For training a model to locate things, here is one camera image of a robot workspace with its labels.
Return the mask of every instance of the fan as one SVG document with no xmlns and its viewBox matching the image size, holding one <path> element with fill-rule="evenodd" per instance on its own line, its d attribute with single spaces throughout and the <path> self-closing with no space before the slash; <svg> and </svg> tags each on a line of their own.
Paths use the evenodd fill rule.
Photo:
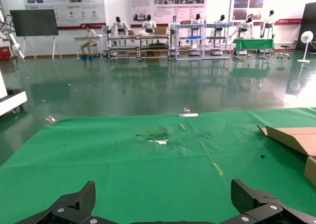
<svg viewBox="0 0 316 224">
<path fill-rule="evenodd" d="M 305 43 L 306 44 L 306 48 L 305 48 L 305 52 L 304 52 L 304 58 L 302 60 L 298 60 L 298 62 L 301 62 L 301 63 L 309 63 L 310 60 L 305 60 L 305 57 L 306 57 L 306 53 L 307 53 L 307 48 L 308 48 L 308 44 L 312 41 L 313 39 L 313 33 L 311 31 L 307 31 L 307 32 L 304 32 L 301 36 L 301 41 L 302 43 Z"/>
</svg>

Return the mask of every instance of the desk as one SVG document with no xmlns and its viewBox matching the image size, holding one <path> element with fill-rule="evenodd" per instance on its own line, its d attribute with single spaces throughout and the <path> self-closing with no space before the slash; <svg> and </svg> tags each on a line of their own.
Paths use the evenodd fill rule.
<svg viewBox="0 0 316 224">
<path fill-rule="evenodd" d="M 275 48 L 273 39 L 235 39 L 233 43 L 236 44 L 236 51 L 249 49 L 265 50 Z"/>
<path fill-rule="evenodd" d="M 77 41 L 90 41 L 90 40 L 98 40 L 99 43 L 100 43 L 100 46 L 101 46 L 101 58 L 100 59 L 103 59 L 103 35 L 93 35 L 93 37 L 74 37 L 75 39 L 75 49 L 76 49 L 76 52 L 77 52 L 77 60 L 80 60 L 81 58 L 79 57 L 79 53 L 78 53 L 78 49 L 77 49 L 77 44 L 76 42 Z"/>
<path fill-rule="evenodd" d="M 307 156 L 256 124 L 315 127 L 316 111 L 83 117 L 45 126 L 0 168 L 0 223 L 34 215 L 87 181 L 96 182 L 93 215 L 119 224 L 220 223 L 238 214 L 230 199 L 234 178 L 316 216 L 316 186 L 304 177 Z M 153 136 L 169 140 L 151 143 Z"/>
</svg>

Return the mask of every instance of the monitor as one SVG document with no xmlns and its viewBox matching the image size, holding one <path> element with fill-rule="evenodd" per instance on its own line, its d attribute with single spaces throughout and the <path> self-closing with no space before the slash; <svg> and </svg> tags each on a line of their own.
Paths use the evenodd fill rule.
<svg viewBox="0 0 316 224">
<path fill-rule="evenodd" d="M 17 37 L 57 36 L 54 9 L 10 10 Z"/>
</svg>

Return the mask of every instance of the red box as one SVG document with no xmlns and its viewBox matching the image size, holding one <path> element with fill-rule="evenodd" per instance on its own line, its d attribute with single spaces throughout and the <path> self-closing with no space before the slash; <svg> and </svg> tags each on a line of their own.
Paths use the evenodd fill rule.
<svg viewBox="0 0 316 224">
<path fill-rule="evenodd" d="M 8 46 L 0 47 L 0 61 L 11 59 L 11 52 Z"/>
</svg>

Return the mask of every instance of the black panel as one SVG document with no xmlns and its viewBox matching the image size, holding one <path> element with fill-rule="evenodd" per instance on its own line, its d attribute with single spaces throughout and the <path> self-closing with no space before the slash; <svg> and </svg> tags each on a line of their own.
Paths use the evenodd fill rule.
<svg viewBox="0 0 316 224">
<path fill-rule="evenodd" d="M 305 50 L 306 44 L 302 43 L 301 41 L 301 35 L 306 31 L 311 31 L 314 34 L 314 39 L 316 37 L 316 2 L 315 3 L 308 3 L 305 5 L 304 14 L 303 14 L 303 20 L 301 24 L 300 33 L 298 36 L 296 49 L 297 50 Z"/>
<path fill-rule="evenodd" d="M 17 37 L 57 36 L 54 9 L 10 10 Z"/>
</svg>

